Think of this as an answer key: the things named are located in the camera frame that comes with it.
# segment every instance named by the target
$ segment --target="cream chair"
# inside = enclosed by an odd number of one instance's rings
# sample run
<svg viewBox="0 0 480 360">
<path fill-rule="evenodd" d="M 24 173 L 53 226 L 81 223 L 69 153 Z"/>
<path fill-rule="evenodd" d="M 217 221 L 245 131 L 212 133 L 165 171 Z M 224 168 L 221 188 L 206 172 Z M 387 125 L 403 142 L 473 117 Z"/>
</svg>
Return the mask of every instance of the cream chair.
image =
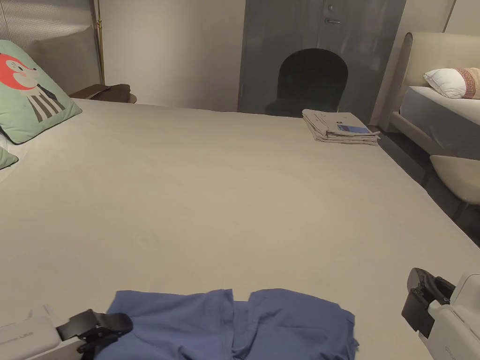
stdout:
<svg viewBox="0 0 480 360">
<path fill-rule="evenodd" d="M 422 186 L 425 187 L 435 170 L 443 183 L 461 200 L 452 217 L 457 221 L 469 205 L 480 205 L 480 161 L 460 157 L 433 155 L 432 167 L 427 171 Z"/>
</svg>

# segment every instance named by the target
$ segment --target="blue card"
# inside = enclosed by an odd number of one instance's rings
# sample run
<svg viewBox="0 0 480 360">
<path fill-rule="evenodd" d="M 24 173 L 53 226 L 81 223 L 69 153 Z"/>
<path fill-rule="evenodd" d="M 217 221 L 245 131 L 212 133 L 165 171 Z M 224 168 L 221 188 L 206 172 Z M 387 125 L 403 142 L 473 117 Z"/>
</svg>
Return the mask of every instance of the blue card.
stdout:
<svg viewBox="0 0 480 360">
<path fill-rule="evenodd" d="M 370 131 L 367 128 L 361 128 L 358 126 L 338 125 L 338 129 L 341 131 L 355 132 L 358 134 L 369 134 Z"/>
</svg>

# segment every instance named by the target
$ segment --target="mattress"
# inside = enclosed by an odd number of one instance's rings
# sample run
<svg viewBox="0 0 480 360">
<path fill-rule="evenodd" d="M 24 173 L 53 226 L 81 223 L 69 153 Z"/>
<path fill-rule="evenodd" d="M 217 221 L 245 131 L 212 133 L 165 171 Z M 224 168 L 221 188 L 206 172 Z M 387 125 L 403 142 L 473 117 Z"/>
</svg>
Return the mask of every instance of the mattress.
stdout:
<svg viewBox="0 0 480 360">
<path fill-rule="evenodd" d="M 316 142 L 302 119 L 77 102 L 0 182 L 3 323 L 125 289 L 286 288 L 354 313 L 359 360 L 431 359 L 401 317 L 409 272 L 457 282 L 480 250 L 381 148 Z"/>
<path fill-rule="evenodd" d="M 447 153 L 480 160 L 480 100 L 449 99 L 430 87 L 411 86 L 400 114 Z"/>
</svg>

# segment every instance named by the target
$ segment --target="green pillow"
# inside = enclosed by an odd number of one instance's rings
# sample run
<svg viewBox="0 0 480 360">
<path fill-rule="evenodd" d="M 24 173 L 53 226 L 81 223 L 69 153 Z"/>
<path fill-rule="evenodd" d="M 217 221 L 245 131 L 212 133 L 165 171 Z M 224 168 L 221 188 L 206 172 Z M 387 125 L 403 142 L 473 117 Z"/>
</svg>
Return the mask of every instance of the green pillow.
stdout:
<svg viewBox="0 0 480 360">
<path fill-rule="evenodd" d="M 0 40 L 0 128 L 22 144 L 82 110 L 22 49 Z"/>
<path fill-rule="evenodd" d="M 15 164 L 17 161 L 18 158 L 15 155 L 10 154 L 7 150 L 0 146 L 0 170 Z"/>
</svg>

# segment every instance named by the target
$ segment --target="blue cloth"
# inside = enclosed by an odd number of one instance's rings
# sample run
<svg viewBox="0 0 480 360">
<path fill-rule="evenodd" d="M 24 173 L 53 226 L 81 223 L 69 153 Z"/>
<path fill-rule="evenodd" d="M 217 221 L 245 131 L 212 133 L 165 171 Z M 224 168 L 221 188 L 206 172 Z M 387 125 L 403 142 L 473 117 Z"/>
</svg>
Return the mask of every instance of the blue cloth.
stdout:
<svg viewBox="0 0 480 360">
<path fill-rule="evenodd" d="M 232 290 L 171 295 L 120 291 L 109 313 L 133 331 L 96 360 L 354 360 L 355 318 L 337 304 L 273 289 L 233 301 Z"/>
</svg>

